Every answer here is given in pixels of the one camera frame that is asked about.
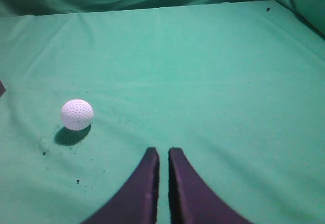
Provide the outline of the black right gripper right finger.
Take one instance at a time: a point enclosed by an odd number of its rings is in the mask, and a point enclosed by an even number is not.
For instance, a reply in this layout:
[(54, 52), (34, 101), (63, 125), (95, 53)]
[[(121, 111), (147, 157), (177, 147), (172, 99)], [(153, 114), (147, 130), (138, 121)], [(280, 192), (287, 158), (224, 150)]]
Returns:
[(250, 223), (215, 194), (181, 148), (170, 148), (168, 156), (171, 223)]

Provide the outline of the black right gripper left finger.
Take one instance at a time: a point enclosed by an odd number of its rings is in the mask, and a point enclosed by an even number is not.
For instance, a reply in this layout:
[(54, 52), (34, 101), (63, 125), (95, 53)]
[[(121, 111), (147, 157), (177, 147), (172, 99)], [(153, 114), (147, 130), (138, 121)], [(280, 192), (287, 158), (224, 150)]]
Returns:
[(123, 186), (83, 223), (156, 223), (158, 195), (159, 155), (148, 147)]

